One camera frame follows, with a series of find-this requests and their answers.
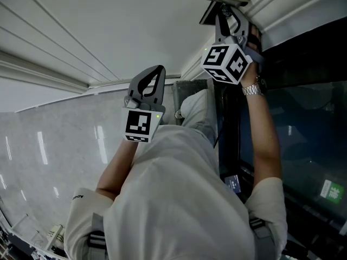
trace dark glass surface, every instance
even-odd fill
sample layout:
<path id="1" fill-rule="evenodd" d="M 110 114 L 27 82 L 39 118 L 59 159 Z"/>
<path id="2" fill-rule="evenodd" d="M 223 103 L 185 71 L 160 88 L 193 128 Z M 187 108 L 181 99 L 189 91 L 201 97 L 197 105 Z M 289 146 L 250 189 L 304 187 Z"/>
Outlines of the dark glass surface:
<path id="1" fill-rule="evenodd" d="M 343 224 L 347 219 L 347 82 L 275 89 L 266 98 L 280 140 L 284 185 Z M 245 100 L 241 159 L 253 165 Z M 325 180 L 344 187 L 339 203 L 320 195 Z"/>

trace forearm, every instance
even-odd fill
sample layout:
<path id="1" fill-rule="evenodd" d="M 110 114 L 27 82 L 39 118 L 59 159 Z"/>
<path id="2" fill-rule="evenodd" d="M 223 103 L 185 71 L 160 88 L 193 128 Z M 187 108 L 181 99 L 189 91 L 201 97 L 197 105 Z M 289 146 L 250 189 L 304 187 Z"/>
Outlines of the forearm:
<path id="1" fill-rule="evenodd" d="M 138 143 L 123 140 L 101 175 L 96 192 L 115 199 L 128 176 Z"/>
<path id="2" fill-rule="evenodd" d="M 268 177 L 281 178 L 280 146 L 263 95 L 247 95 L 254 151 L 254 186 Z"/>

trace white pants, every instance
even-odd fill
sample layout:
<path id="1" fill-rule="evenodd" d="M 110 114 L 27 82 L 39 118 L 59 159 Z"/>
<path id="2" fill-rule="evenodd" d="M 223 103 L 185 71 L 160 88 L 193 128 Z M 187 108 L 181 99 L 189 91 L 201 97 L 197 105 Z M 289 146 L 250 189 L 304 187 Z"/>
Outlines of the white pants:
<path id="1" fill-rule="evenodd" d="M 217 116 L 213 93 L 203 89 L 188 96 L 181 105 L 182 126 L 201 131 L 213 145 L 216 141 Z"/>

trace shoe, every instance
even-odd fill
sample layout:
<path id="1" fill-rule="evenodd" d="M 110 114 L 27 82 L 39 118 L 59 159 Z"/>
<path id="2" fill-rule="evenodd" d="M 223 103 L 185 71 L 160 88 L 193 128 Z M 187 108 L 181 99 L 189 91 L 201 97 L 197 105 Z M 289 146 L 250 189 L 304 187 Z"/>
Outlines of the shoe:
<path id="1" fill-rule="evenodd" d="M 184 119 L 184 117 L 182 117 L 182 115 L 181 115 L 181 109 L 179 109 L 179 110 L 175 113 L 175 118 L 176 118 L 176 119 Z"/>

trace green and white label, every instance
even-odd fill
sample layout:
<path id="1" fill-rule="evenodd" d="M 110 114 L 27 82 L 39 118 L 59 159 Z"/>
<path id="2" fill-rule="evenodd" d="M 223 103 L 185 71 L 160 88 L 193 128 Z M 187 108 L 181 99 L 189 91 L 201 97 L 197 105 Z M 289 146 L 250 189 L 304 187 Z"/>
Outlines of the green and white label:
<path id="1" fill-rule="evenodd" d="M 320 196 L 338 204 L 341 201 L 344 187 L 330 180 L 325 180 Z"/>

